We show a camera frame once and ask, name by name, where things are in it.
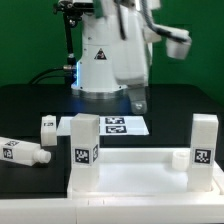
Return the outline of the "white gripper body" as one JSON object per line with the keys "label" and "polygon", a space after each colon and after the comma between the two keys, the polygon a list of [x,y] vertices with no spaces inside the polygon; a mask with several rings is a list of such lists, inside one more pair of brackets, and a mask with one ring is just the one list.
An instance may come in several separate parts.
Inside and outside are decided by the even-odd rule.
{"label": "white gripper body", "polygon": [[140,15],[133,9],[117,4],[107,17],[109,28],[109,49],[111,52],[112,73],[120,85],[144,85],[148,77],[145,43]]}

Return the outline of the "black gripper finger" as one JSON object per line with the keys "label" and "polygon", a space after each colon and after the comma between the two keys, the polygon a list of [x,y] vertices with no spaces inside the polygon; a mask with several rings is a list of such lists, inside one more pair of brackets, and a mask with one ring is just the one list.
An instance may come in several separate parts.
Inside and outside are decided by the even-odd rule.
{"label": "black gripper finger", "polygon": [[134,114],[145,114],[147,112],[146,93],[144,86],[129,86],[128,96],[131,110]]}

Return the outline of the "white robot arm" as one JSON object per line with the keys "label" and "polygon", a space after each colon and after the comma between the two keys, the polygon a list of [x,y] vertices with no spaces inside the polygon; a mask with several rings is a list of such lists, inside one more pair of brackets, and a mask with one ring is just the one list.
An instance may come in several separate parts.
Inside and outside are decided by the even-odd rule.
{"label": "white robot arm", "polygon": [[72,6],[82,23],[73,91],[95,99],[126,94],[134,114],[146,113],[153,43],[146,11],[136,9],[136,0],[74,0]]}

